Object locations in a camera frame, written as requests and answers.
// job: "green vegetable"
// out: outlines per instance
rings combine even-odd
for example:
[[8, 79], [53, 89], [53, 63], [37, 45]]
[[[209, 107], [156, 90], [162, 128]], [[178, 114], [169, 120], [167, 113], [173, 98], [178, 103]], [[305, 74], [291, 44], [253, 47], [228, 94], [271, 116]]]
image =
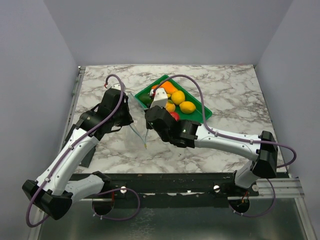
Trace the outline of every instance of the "green vegetable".
[[147, 104], [151, 104], [152, 103], [152, 99], [151, 97], [149, 96], [149, 93], [144, 93], [144, 94], [141, 94], [139, 96], [139, 100], [144, 104], [144, 105], [147, 105]]

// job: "wall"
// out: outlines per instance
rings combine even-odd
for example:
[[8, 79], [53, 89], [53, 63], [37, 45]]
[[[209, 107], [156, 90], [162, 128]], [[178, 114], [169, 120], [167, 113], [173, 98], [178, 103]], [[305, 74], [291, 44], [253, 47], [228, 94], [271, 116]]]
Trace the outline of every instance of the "wall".
[[77, 65], [42, 0], [0, 8], [0, 239], [27, 239], [26, 179], [57, 154]]
[[44, 0], [79, 65], [257, 64], [292, 0]]
[[[299, 176], [313, 227], [320, 238], [320, 2], [295, 0], [256, 72], [279, 142], [298, 154]], [[285, 159], [291, 158], [285, 153]]]

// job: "white marble surface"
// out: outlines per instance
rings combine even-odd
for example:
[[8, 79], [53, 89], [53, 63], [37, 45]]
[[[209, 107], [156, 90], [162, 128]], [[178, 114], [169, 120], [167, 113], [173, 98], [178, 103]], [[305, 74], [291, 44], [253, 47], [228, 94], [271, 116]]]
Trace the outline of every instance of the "white marble surface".
[[[197, 80], [206, 107], [213, 115], [208, 125], [220, 130], [260, 134], [274, 133], [268, 110], [252, 65], [102, 65], [85, 70], [73, 123], [81, 113], [99, 103], [105, 92], [107, 75], [117, 74], [126, 86], [126, 93], [136, 94], [163, 75], [185, 74]], [[193, 83], [185, 78], [174, 79], [199, 99]], [[134, 124], [144, 135], [142, 109], [130, 103]], [[231, 153], [204, 148], [178, 148], [163, 143], [155, 131], [148, 134], [147, 149], [129, 129], [106, 134], [98, 144], [89, 168], [79, 166], [76, 173], [225, 173], [241, 168], [247, 160]], [[283, 163], [281, 155], [278, 165]]]

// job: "metal frame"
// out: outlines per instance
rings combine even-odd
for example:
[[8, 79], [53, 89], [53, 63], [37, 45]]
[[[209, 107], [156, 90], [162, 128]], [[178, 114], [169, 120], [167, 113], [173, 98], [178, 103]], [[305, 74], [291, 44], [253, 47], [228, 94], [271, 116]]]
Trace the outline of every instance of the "metal frame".
[[[74, 116], [74, 113], [76, 110], [77, 101], [78, 101], [78, 98], [80, 95], [80, 89], [81, 89], [82, 81], [84, 78], [85, 69], [86, 68], [83, 66], [79, 67], [79, 75], [76, 79], [75, 86], [74, 86], [74, 89], [72, 92], [72, 95], [73, 95], [72, 104], [70, 106], [70, 111], [69, 111], [66, 126], [64, 128], [64, 136], [61, 140], [60, 148], [62, 147], [64, 139], [65, 139], [65, 137], [70, 129], [70, 125], [72, 123], [72, 119], [73, 119], [73, 116]], [[74, 174], [71, 178], [74, 179], [75, 176], [77, 178], [80, 175], [83, 175], [82, 177], [84, 177], [86, 174], [85, 173], [84, 174], [82, 174], [82, 173]], [[308, 215], [308, 210], [307, 210], [307, 207], [306, 207], [306, 204], [304, 201], [305, 194], [303, 192], [303, 189], [302, 189], [302, 186], [301, 186], [299, 179], [298, 178], [291, 178], [289, 176], [288, 178], [274, 178], [274, 179], [271, 179], [271, 182], [274, 185], [274, 189], [275, 189], [277, 198], [290, 198], [290, 199], [294, 198], [295, 199], [297, 210], [298, 210], [305, 234], [307, 236], [307, 239], [308, 240], [316, 240], [317, 237], [316, 237], [315, 231], [313, 229], [311, 220]], [[251, 199], [270, 199], [270, 198], [273, 198], [273, 192], [272, 192], [271, 186], [266, 180], [259, 179], [256, 182], [256, 186], [254, 186], [254, 188], [255, 188], [254, 191], [258, 190], [259, 195], [258, 196], [250, 196]], [[190, 193], [194, 194], [193, 196], [195, 198], [199, 198], [199, 195], [201, 192], [186, 192], [186, 195], [189, 195]], [[153, 196], [154, 193], [150, 192], [149, 194], [145, 193], [144, 195], [147, 198], [147, 196]], [[228, 200], [235, 200], [235, 199], [239, 199], [239, 197], [228, 197]], [[90, 198], [90, 197], [85, 198], [82, 201], [92, 201], [92, 200], [94, 200], [94, 201], [110, 201], [110, 199], [108, 199], [108, 198]], [[40, 221], [44, 217], [44, 215], [45, 215], [44, 212], [37, 209], [35, 212], [35, 216], [34, 216], [33, 221], [34, 222]], [[39, 234], [40, 234], [40, 230], [41, 230], [41, 225], [39, 225], [38, 227], [32, 228], [30, 230], [28, 240], [38, 239]]]

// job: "green tray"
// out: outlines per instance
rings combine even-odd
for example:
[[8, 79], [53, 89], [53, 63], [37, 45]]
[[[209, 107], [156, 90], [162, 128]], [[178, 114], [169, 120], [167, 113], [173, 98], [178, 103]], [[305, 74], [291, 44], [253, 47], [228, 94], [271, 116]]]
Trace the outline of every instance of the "green tray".
[[[167, 79], [168, 77], [169, 77], [168, 75], [163, 75], [158, 80], [153, 82], [151, 85], [147, 86], [145, 89], [138, 92], [134, 97], [140, 102], [140, 104], [142, 106], [144, 106], [146, 108], [147, 106], [139, 100], [140, 95], [145, 94], [145, 93], [150, 93], [152, 86], [158, 85], [161, 81]], [[181, 120], [192, 120], [192, 121], [196, 121], [196, 122], [203, 124], [204, 121], [202, 118], [201, 102], [199, 102], [195, 97], [193, 97], [190, 93], [188, 93], [182, 86], [180, 86], [174, 80], [170, 79], [169, 82], [172, 83], [173, 86], [175, 86], [178, 90], [180, 90], [184, 93], [186, 101], [192, 102], [196, 107], [196, 110], [193, 113], [185, 114], [180, 110], [180, 107], [176, 105], [175, 112], [179, 114], [180, 119]], [[204, 107], [204, 115], [205, 115], [205, 119], [207, 120], [208, 118], [211, 117], [212, 111], [210, 111], [207, 107]]]

